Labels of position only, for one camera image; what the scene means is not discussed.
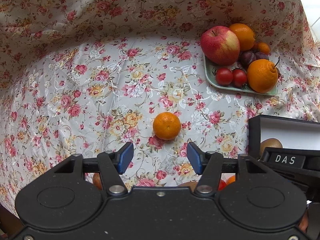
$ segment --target red tomato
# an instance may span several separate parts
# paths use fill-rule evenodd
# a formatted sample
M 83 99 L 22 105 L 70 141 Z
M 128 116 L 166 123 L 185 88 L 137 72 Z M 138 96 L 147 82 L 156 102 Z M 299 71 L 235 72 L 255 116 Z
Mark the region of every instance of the red tomato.
M 233 80 L 232 72 L 226 68 L 221 67 L 217 70 L 216 81 L 221 86 L 229 85 Z
M 247 74 L 240 68 L 236 68 L 232 71 L 233 74 L 233 82 L 232 84 L 235 87 L 242 87 L 242 85 L 246 84 L 247 82 Z
M 218 190 L 223 190 L 226 187 L 226 183 L 224 180 L 220 180 Z

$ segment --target open box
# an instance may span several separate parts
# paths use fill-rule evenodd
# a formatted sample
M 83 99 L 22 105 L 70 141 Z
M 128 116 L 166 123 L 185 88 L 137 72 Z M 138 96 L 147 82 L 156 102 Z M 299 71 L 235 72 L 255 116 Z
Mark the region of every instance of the open box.
M 249 155 L 260 158 L 260 143 L 278 139 L 283 148 L 320 150 L 320 123 L 292 118 L 258 115 L 249 119 Z

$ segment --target plate of fruit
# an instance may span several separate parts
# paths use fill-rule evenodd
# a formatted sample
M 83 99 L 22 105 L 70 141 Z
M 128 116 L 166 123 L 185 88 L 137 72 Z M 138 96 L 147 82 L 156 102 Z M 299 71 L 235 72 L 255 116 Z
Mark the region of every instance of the plate of fruit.
M 236 23 L 215 26 L 201 36 L 204 70 L 208 82 L 219 89 L 274 96 L 280 61 L 269 60 L 270 48 L 256 42 L 255 32 Z

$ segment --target kiwi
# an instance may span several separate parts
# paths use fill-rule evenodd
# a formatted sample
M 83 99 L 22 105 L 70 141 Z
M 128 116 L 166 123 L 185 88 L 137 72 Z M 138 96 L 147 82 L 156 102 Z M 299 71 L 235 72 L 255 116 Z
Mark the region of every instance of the kiwi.
M 193 192 L 196 189 L 198 182 L 196 181 L 189 181 L 189 182 L 185 182 L 180 184 L 178 187 L 190 187 L 191 191 Z
M 276 138 L 269 138 L 267 140 L 264 140 L 260 144 L 260 152 L 259 155 L 261 156 L 265 147 L 273 147 L 273 148 L 283 148 L 281 142 Z

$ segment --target blue gripper pad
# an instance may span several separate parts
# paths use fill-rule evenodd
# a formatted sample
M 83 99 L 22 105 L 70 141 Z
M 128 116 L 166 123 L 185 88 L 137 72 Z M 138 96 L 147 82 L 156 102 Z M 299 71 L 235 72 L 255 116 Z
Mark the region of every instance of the blue gripper pad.
M 202 164 L 200 161 L 200 155 L 197 152 L 197 150 L 192 146 L 192 143 L 188 143 L 187 157 L 195 173 L 198 175 L 201 175 L 203 170 L 202 170 Z
M 120 150 L 120 160 L 118 163 L 118 173 L 123 174 L 127 170 L 133 158 L 133 143 L 126 143 Z

